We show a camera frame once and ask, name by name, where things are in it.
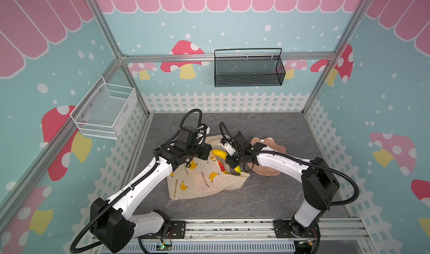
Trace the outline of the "yellow banana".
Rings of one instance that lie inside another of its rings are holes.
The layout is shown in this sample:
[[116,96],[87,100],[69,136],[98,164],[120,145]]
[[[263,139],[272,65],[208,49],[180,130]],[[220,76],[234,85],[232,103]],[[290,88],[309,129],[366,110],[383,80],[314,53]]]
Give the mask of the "yellow banana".
[[235,168],[234,168],[234,170],[235,170],[235,172],[237,172],[238,174],[241,174],[241,173],[242,173],[242,170],[241,170],[241,167],[240,167],[240,166],[235,167]]

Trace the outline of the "red orange strawberry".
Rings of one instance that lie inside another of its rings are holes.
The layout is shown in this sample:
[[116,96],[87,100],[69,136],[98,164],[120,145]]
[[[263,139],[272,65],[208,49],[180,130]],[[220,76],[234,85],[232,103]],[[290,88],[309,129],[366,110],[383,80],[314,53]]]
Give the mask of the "red orange strawberry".
[[221,162],[218,162],[219,168],[221,169],[221,171],[225,171],[225,167]]

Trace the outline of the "banana print plastic bag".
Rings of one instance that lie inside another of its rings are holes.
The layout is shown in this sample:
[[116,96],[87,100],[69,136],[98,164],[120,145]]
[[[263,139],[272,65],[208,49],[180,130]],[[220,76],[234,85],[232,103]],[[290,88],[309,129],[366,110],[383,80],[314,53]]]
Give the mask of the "banana print plastic bag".
[[[225,151],[221,138],[221,135],[207,138],[206,142],[212,146],[212,151]],[[236,190],[244,185],[250,175],[243,171],[238,174],[225,160],[214,156],[212,151],[206,161],[194,158],[190,168],[183,164],[168,177],[171,200],[202,198],[221,191]],[[218,162],[224,165],[225,171],[221,171]]]

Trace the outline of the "yellow green mango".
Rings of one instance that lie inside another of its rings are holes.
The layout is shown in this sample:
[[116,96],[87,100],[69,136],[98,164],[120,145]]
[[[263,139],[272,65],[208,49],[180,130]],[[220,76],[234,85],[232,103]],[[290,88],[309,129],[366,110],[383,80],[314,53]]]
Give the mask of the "yellow green mango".
[[226,157],[228,156],[228,153],[227,153],[227,152],[222,151],[222,150],[218,150],[218,149],[213,150],[213,151],[212,151],[212,154],[213,154],[214,156],[216,156],[216,157],[220,157],[220,158],[222,158],[223,160],[225,160],[225,159],[226,159]]

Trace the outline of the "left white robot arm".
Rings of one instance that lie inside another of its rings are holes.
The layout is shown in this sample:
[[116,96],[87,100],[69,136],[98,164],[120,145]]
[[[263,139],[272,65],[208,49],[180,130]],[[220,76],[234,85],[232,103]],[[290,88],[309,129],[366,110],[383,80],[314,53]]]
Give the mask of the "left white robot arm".
[[169,221],[161,211],[152,211],[144,221],[132,220],[143,199],[179,166],[195,158],[207,160],[212,150],[206,138],[210,128],[183,126],[174,137],[153,150],[149,165],[129,184],[104,200],[91,205],[90,221],[72,241],[69,251],[78,254],[100,245],[112,253],[121,251],[131,239],[159,233]]

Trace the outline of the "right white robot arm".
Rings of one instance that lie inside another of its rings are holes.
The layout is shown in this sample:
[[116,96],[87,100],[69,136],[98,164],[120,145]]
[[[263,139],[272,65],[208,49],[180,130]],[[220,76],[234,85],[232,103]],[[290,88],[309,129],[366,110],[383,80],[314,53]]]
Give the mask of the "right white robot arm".
[[[296,233],[310,228],[330,207],[347,205],[359,197],[357,183],[345,173],[330,168],[321,158],[302,159],[281,153],[260,142],[252,144],[238,132],[233,138],[222,136],[221,145],[227,152],[225,162],[232,168],[248,163],[269,167],[302,184],[304,200],[290,221]],[[353,195],[334,201],[340,188],[337,177],[353,187]]]

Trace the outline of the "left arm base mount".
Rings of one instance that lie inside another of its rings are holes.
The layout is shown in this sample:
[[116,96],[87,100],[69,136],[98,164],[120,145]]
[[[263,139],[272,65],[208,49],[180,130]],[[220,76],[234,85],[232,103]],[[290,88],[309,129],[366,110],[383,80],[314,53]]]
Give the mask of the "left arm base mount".
[[169,225],[163,225],[161,230],[157,233],[150,233],[143,235],[142,239],[184,239],[186,230],[186,221],[170,221]]

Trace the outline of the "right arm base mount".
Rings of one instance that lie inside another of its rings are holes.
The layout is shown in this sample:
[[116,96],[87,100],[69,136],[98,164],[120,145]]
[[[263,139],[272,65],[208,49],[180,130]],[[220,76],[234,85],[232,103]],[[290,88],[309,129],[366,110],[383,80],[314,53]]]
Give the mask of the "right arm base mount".
[[320,237],[318,221],[311,222],[309,227],[302,226],[295,219],[277,219],[273,222],[277,238],[313,238]]

